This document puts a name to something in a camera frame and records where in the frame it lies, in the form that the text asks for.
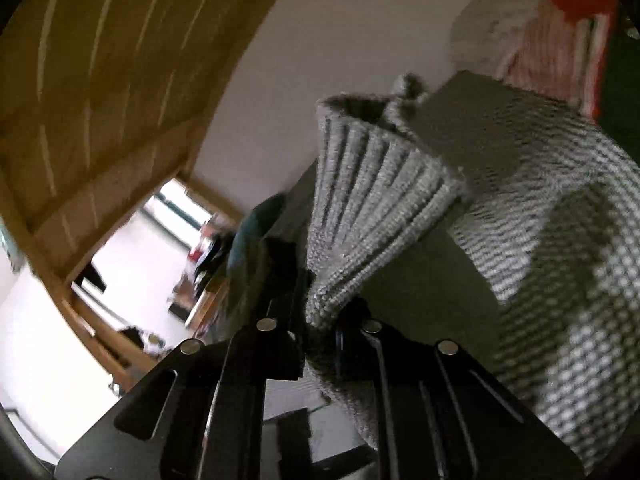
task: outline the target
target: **wooden ceiling beam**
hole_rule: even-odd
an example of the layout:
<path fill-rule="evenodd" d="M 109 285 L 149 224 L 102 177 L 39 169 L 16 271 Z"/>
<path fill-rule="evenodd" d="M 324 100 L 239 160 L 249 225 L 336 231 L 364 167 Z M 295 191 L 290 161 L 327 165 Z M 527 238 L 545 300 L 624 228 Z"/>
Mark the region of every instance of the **wooden ceiling beam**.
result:
<path fill-rule="evenodd" d="M 105 174 L 108 174 L 114 166 L 117 166 L 124 160 L 138 153 L 151 150 L 158 142 L 161 142 L 165 137 L 175 135 L 179 130 L 184 131 L 185 136 L 190 135 L 198 119 L 199 117 L 188 119 L 166 129 L 159 135 L 150 132 L 146 136 L 141 136 L 141 138 L 135 142 L 119 146 L 110 156 L 105 157 L 100 163 L 92 166 L 85 175 L 78 178 L 75 186 L 57 195 L 40 213 L 28 221 L 29 231 L 33 233 L 33 235 L 37 235 L 45 222 L 60 211 L 71 199 L 89 191 L 94 182 Z"/>

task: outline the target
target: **white wall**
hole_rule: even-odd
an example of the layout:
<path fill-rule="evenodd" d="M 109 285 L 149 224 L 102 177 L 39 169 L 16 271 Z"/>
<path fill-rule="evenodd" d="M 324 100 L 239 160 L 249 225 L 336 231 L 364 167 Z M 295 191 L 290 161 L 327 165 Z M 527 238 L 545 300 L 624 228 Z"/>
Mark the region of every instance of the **white wall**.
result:
<path fill-rule="evenodd" d="M 66 451 L 116 401 L 107 373 L 25 268 L 0 306 L 0 384 L 20 416 Z"/>
<path fill-rule="evenodd" d="M 453 19 L 470 0 L 278 0 L 241 59 L 195 174 L 238 206 L 287 189 L 317 153 L 315 102 L 387 92 L 411 70 L 451 75 Z"/>
<path fill-rule="evenodd" d="M 174 346 L 189 334 L 167 311 L 166 299 L 186 256 L 185 248 L 134 215 L 94 256 L 107 283 L 103 302 Z M 0 306 L 0 326 L 0 386 L 25 422 L 63 454 L 117 401 L 108 374 L 28 268 Z"/>
<path fill-rule="evenodd" d="M 14 400 L 11 396 L 4 390 L 2 386 L 0 386 L 0 404 L 6 410 L 10 410 L 12 408 L 17 408 Z"/>
<path fill-rule="evenodd" d="M 0 248 L 0 304 L 9 295 L 9 291 L 17 280 L 18 275 L 14 274 L 9 257 Z"/>
<path fill-rule="evenodd" d="M 182 275 L 187 255 L 184 246 L 142 213 L 135 213 L 92 260 L 107 284 L 100 299 L 129 323 L 177 346 L 191 335 L 184 322 L 168 311 L 167 298 Z"/>

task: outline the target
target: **gray knit blanket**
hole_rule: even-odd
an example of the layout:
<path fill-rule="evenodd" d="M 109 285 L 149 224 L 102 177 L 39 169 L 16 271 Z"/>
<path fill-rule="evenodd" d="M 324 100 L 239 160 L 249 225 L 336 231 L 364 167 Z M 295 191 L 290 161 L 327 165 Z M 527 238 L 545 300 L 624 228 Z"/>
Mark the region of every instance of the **gray knit blanket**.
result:
<path fill-rule="evenodd" d="M 502 306 L 497 377 L 591 470 L 640 404 L 640 168 L 565 104 L 471 73 L 413 127 L 473 197 L 449 233 Z"/>
<path fill-rule="evenodd" d="M 404 150 L 398 160 L 411 161 L 411 182 L 420 180 L 418 174 L 424 179 L 407 188 L 419 188 L 419 200 L 386 195 L 390 203 L 403 204 L 397 214 L 391 208 L 386 222 L 367 216 L 369 223 L 358 224 L 348 207 L 335 204 L 371 192 L 367 178 L 377 173 L 356 171 L 378 142 L 369 148 L 372 123 L 360 121 L 362 107 L 374 104 L 380 116 L 388 98 L 369 98 L 369 104 L 361 96 L 336 99 L 320 113 L 325 151 L 308 243 L 310 264 L 321 279 L 308 302 L 308 322 L 327 330 L 370 275 L 367 264 L 388 262 L 433 225 L 462 190 L 459 172 L 470 202 L 449 234 L 502 307 L 497 376 L 592 469 L 640 403 L 638 165 L 567 106 L 459 73 L 420 107 L 410 127 L 394 129 L 391 121 L 392 140 Z M 360 121 L 357 127 L 353 118 Z M 389 130 L 388 123 L 380 124 Z M 339 133 L 332 137 L 331 131 Z M 385 135 L 379 138 L 388 142 Z M 352 141 L 357 149 L 350 152 Z M 421 156 L 412 158 L 416 150 Z M 350 159 L 350 153 L 357 156 Z M 345 163 L 331 166 L 332 159 Z M 335 173 L 337 167 L 344 174 Z M 334 185 L 327 186 L 331 171 Z M 369 177 L 354 179 L 354 173 Z M 391 222 L 396 216 L 400 220 Z M 381 224 L 386 227 L 376 231 Z M 327 248 L 349 236 L 356 242 L 327 256 Z M 344 270 L 349 255 L 357 264 Z M 368 397 L 356 397 L 364 406 Z M 350 407 L 357 417 L 357 404 Z"/>

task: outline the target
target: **wooden frame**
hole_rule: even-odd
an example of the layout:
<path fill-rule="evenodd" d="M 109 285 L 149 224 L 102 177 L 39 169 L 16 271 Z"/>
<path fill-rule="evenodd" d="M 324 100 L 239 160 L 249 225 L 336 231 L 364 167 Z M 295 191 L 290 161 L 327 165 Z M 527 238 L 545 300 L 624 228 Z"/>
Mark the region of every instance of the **wooden frame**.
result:
<path fill-rule="evenodd" d="M 124 390 L 155 361 L 70 290 L 167 180 L 191 178 L 226 84 L 275 0 L 22 0 L 0 36 L 0 215 L 60 314 Z"/>

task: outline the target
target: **striped knit fabric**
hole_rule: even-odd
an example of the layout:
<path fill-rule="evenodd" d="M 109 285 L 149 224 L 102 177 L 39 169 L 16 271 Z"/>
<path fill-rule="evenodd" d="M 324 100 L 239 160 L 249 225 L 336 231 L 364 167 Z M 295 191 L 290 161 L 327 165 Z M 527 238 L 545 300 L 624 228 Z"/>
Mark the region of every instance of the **striped knit fabric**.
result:
<path fill-rule="evenodd" d="M 564 11 L 543 0 L 517 47 L 501 63 L 504 74 L 497 73 L 496 79 L 565 101 L 585 117 L 596 118 L 612 24 L 611 14 L 568 22 Z"/>
<path fill-rule="evenodd" d="M 422 92 L 411 76 L 402 81 L 399 96 L 341 95 L 318 107 L 322 143 L 307 247 L 317 277 L 306 321 L 321 331 L 462 192 L 462 181 L 406 126 Z"/>
<path fill-rule="evenodd" d="M 502 305 L 498 379 L 590 470 L 640 404 L 640 168 L 565 104 L 470 73 L 413 126 L 463 168 L 449 233 Z"/>

